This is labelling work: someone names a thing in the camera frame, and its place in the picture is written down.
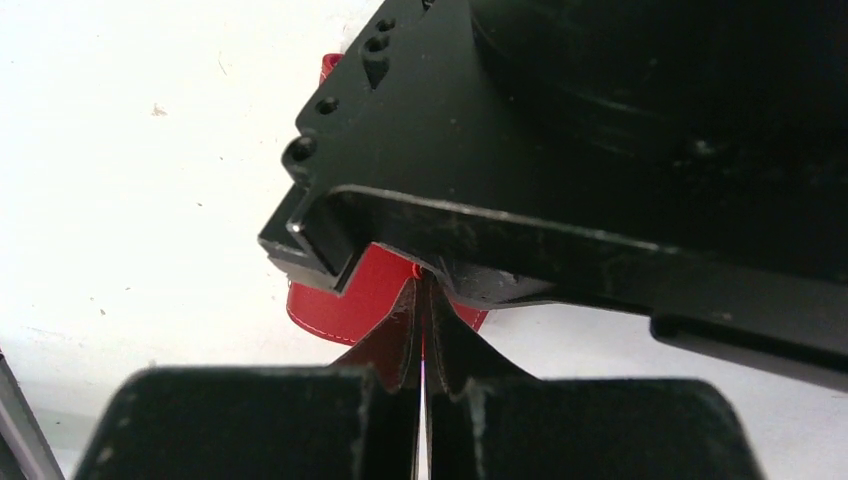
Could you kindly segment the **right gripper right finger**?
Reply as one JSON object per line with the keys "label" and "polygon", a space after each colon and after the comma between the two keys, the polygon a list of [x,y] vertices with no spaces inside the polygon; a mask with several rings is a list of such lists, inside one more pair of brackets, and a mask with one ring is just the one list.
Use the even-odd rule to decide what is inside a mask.
{"label": "right gripper right finger", "polygon": [[731,404],[687,378],[543,380],[423,279],[433,479],[760,479]]}

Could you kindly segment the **red card holder wallet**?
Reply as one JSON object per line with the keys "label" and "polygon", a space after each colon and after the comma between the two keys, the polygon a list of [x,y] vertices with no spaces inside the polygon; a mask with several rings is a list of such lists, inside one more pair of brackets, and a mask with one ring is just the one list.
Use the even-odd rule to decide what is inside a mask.
{"label": "red card holder wallet", "polygon": [[389,315],[407,281],[422,278],[419,264],[371,244],[343,295],[292,282],[286,312],[308,333],[352,346]]}

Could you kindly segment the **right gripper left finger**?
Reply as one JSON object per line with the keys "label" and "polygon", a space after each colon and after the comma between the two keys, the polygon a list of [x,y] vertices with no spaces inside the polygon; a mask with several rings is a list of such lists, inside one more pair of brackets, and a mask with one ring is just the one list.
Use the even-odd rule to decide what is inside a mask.
{"label": "right gripper left finger", "polygon": [[422,285],[325,366],[157,367],[115,393],[80,479],[413,479]]}

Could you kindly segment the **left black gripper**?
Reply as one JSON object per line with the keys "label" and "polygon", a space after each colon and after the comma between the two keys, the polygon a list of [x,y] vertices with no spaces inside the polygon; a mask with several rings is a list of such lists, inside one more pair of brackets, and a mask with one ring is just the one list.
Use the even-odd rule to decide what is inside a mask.
{"label": "left black gripper", "polygon": [[843,1],[385,1],[296,128],[258,237],[296,281],[379,245],[847,387]]}

